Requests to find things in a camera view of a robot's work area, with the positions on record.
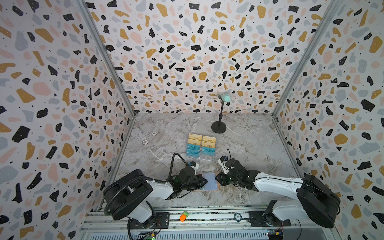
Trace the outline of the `pink leather card holder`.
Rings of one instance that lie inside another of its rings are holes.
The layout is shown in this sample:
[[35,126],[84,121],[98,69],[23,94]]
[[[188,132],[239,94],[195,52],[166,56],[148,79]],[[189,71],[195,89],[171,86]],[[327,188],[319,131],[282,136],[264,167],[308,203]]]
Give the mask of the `pink leather card holder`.
[[208,182],[200,189],[200,191],[215,191],[219,189],[219,183],[215,179],[216,175],[212,172],[204,173],[203,178]]

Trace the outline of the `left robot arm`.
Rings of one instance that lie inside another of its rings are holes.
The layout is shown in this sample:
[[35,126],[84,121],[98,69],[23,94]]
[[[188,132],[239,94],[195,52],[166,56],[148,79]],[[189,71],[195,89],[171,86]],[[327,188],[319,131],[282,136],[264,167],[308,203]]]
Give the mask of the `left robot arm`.
[[141,224],[151,223],[156,213],[149,203],[150,198],[182,198],[183,193],[200,190],[208,183],[203,175],[196,174],[196,170],[196,166],[187,165],[166,181],[147,177],[141,170],[134,170],[103,191],[106,202],[104,214],[112,216],[115,221],[128,217]]

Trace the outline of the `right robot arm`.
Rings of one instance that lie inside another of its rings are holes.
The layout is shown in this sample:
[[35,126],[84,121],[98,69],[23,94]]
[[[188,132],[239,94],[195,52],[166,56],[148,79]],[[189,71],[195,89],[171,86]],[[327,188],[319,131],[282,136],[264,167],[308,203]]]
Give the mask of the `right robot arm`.
[[222,156],[218,164],[223,171],[215,179],[221,186],[233,185],[289,198],[287,201],[271,200],[262,214],[250,217],[250,223],[281,227],[286,221],[297,219],[311,220],[326,229],[334,227],[341,200],[315,176],[293,179],[248,171],[238,160],[226,156]]

